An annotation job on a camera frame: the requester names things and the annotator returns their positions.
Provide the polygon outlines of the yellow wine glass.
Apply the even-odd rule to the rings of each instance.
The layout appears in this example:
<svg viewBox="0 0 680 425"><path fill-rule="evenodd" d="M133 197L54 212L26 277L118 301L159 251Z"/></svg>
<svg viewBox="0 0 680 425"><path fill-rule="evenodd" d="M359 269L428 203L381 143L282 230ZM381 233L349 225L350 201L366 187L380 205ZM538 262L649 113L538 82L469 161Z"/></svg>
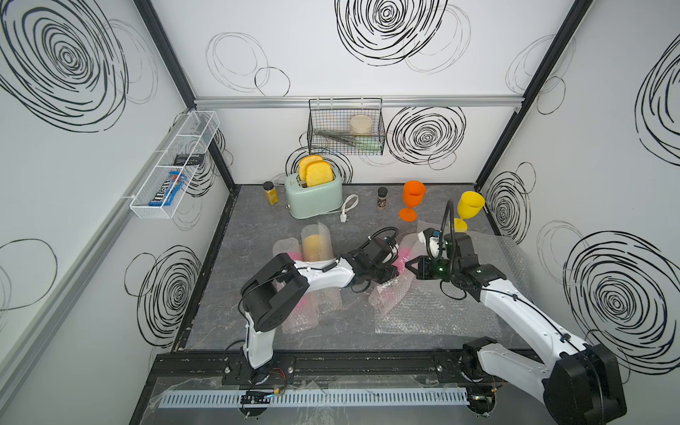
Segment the yellow wine glass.
<svg viewBox="0 0 680 425"><path fill-rule="evenodd" d="M469 226L467 220L476 217L485 207L485 198L475 192L466 191L460 196L457 205L458 216L454 219L454 230L456 233L464 233Z"/></svg>

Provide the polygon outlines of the orange wine glass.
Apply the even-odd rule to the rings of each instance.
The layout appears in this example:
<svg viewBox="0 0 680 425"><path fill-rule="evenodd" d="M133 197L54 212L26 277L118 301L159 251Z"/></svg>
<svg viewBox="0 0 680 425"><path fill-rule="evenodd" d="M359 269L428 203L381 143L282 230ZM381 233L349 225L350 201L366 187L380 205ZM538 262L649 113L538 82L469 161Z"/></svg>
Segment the orange wine glass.
<svg viewBox="0 0 680 425"><path fill-rule="evenodd" d="M400 219L405 222L417 220L417 212L414 210L427 193L426 186L419 181L406 182L403 189L403 201L405 207L400 210Z"/></svg>

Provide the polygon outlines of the bubble wrap of orange glass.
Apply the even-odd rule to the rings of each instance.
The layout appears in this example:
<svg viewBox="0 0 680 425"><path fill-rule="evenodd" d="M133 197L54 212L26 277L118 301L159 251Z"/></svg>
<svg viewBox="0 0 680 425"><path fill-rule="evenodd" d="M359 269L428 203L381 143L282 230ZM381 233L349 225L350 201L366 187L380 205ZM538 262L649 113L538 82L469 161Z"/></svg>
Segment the bubble wrap of orange glass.
<svg viewBox="0 0 680 425"><path fill-rule="evenodd" d="M375 332L387 335L490 336L502 338L499 317L495 322L481 322L469 327L466 322L437 319L437 301L433 296L438 285L414 281L407 295L387 315L375 313Z"/></svg>

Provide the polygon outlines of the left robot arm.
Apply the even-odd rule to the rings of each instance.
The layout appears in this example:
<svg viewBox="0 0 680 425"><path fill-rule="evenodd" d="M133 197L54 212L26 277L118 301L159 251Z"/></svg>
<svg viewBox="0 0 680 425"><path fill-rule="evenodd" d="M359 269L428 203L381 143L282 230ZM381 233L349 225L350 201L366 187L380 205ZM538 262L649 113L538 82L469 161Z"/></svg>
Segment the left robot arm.
<svg viewBox="0 0 680 425"><path fill-rule="evenodd" d="M241 289L239 309L246 320L243 353L253 369L273 359L274 337L309 292L383 284L398 276L394 237L373 235L359 248L325 261L274 256Z"/></svg>

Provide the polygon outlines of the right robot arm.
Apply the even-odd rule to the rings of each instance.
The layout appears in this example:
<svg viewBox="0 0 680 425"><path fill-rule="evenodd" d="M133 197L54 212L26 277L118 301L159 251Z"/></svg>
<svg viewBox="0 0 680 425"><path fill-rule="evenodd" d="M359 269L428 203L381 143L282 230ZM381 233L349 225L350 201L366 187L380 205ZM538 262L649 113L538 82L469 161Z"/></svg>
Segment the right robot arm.
<svg viewBox="0 0 680 425"><path fill-rule="evenodd" d="M607 424L627 414L618 360L605 345L572 335L497 267L480 263L469 235L428 228L418 238L426 253L406 263L417 279L463 290L496 313L538 356L533 361L493 338L478 338L464 345L460 357L467 380L500 378L540 401L559 424Z"/></svg>

